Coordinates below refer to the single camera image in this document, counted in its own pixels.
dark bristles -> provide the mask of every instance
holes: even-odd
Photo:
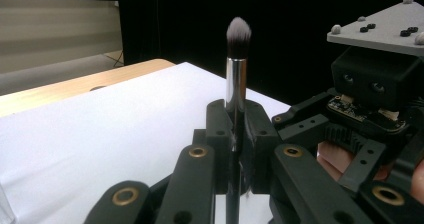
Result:
[[[243,19],[233,19],[227,30],[228,58],[247,59],[251,33],[249,25]]]

black screw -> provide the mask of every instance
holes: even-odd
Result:
[[[415,33],[418,31],[418,27],[408,27],[408,31],[411,33]]]
[[[374,29],[375,28],[375,24],[374,23],[370,23],[367,25],[368,29]]]
[[[411,35],[411,33],[408,30],[400,31],[400,36],[407,37],[407,36],[410,36],[410,35]]]

